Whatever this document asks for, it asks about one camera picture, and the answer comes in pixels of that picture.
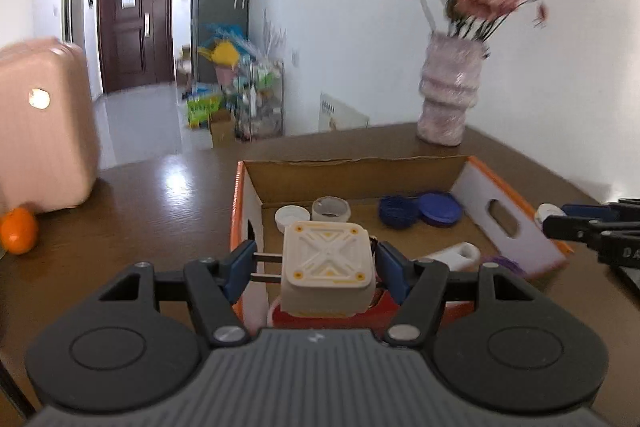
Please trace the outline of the dark blue ridged cap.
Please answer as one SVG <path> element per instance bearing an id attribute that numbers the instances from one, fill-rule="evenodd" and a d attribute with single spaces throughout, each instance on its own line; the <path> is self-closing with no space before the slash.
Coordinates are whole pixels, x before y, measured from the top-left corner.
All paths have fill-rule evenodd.
<path id="1" fill-rule="evenodd" d="M 378 202 L 378 217 L 386 227 L 394 230 L 411 228 L 419 218 L 419 209 L 412 198 L 390 195 Z"/>

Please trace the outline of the blue round lid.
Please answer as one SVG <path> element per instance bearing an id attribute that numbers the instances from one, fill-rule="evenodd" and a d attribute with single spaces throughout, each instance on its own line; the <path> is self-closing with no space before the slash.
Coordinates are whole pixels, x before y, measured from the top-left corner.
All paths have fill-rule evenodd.
<path id="1" fill-rule="evenodd" d="M 418 197 L 416 205 L 420 218 L 433 227 L 453 227 L 463 215 L 462 206 L 449 193 L 424 193 Z"/>

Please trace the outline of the beige power adapter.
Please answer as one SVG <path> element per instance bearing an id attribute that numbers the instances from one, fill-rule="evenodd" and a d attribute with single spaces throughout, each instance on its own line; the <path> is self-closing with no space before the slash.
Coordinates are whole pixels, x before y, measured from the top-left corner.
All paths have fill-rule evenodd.
<path id="1" fill-rule="evenodd" d="M 370 236 L 349 222 L 297 221 L 285 228 L 280 309 L 292 317 L 353 317 L 376 287 Z"/>

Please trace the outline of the white round lid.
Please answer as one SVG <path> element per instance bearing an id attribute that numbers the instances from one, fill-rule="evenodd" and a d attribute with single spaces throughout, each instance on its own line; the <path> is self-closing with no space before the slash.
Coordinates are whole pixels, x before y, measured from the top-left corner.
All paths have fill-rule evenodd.
<path id="1" fill-rule="evenodd" d="M 274 214 L 274 222 L 276 222 L 277 229 L 284 233 L 285 229 L 298 221 L 309 221 L 311 215 L 309 211 L 297 205 L 285 205 L 280 207 Z"/>

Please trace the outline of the pink textured vase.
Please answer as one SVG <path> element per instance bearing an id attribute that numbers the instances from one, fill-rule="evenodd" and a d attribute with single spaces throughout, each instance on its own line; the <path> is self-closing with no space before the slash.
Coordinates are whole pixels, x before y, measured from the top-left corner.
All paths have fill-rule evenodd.
<path id="1" fill-rule="evenodd" d="M 462 142 L 466 113 L 477 103 L 485 55 L 481 41 L 431 35 L 419 84 L 423 103 L 416 132 L 423 141 L 446 147 Z"/>

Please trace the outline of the orange fruit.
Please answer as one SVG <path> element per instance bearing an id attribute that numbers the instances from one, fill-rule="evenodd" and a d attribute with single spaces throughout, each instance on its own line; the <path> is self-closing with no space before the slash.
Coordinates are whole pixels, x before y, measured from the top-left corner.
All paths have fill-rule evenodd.
<path id="1" fill-rule="evenodd" d="M 38 231 L 34 214 L 17 207 L 1 217 L 1 246 L 11 255 L 27 254 L 37 244 Z"/>

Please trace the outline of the pink suitcase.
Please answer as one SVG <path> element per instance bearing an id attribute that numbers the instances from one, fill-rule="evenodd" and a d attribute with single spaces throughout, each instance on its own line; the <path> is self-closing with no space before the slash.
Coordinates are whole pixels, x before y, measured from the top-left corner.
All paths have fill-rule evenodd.
<path id="1" fill-rule="evenodd" d="M 87 62 L 76 44 L 26 40 L 1 50 L 1 209 L 73 208 L 100 160 Z"/>

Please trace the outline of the dark brown door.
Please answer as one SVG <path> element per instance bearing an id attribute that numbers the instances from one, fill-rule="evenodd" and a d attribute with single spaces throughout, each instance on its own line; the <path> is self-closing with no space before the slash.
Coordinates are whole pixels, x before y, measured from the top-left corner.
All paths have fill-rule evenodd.
<path id="1" fill-rule="evenodd" d="M 172 0 L 98 0 L 106 94 L 175 80 Z"/>

